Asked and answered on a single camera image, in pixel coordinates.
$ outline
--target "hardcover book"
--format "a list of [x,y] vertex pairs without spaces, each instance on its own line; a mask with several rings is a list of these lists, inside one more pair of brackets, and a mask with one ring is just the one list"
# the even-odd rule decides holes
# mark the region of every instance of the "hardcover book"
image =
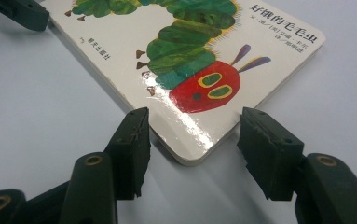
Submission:
[[54,24],[184,165],[199,164],[323,44],[259,0],[46,0]]

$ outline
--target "children's book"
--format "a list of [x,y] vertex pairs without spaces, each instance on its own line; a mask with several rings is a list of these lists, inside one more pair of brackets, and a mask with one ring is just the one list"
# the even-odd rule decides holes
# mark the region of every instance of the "children's book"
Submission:
[[184,165],[199,164],[323,44],[259,0],[45,0],[54,24]]

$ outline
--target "purple antenna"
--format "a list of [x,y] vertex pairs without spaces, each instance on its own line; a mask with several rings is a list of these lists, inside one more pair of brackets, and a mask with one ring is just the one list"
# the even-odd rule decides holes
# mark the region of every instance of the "purple antenna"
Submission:
[[271,59],[269,57],[259,57],[245,64],[238,72],[241,73],[269,62],[271,62]]
[[241,49],[239,54],[236,56],[236,58],[234,59],[234,61],[230,64],[233,65],[236,62],[238,62],[239,60],[241,60],[249,51],[251,50],[251,46],[249,45],[244,45]]

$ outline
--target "book title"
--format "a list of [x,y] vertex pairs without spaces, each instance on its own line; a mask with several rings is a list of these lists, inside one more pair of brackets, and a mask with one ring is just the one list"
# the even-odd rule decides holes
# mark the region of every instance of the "book title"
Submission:
[[311,43],[314,43],[318,37],[315,34],[309,33],[306,29],[299,27],[294,22],[287,21],[284,17],[274,14],[271,10],[268,10],[259,5],[254,5],[251,7],[253,12],[259,13],[263,18],[271,21],[277,25],[282,25],[283,29],[288,32],[294,32],[296,36],[299,36],[303,39],[308,40]]

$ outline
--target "black plastic part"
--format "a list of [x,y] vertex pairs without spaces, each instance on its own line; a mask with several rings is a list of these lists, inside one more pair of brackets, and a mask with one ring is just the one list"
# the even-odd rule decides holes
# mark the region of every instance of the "black plastic part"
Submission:
[[105,149],[113,165],[117,200],[141,196],[141,186],[150,160],[149,110],[132,110],[123,119]]
[[34,31],[44,31],[49,13],[34,0],[0,0],[0,12]]
[[68,185],[67,181],[29,200],[24,207],[25,223],[58,223]]
[[290,201],[293,170],[302,160],[304,144],[267,113],[244,107],[238,147],[247,168],[274,201]]
[[111,161],[106,153],[90,153],[76,161],[59,223],[117,223]]
[[314,202],[321,214],[322,222],[318,223],[357,224],[355,174],[343,161],[335,157],[309,154],[307,158],[303,170]]
[[26,200],[21,191],[0,190],[0,224],[21,223],[21,209],[25,203]]

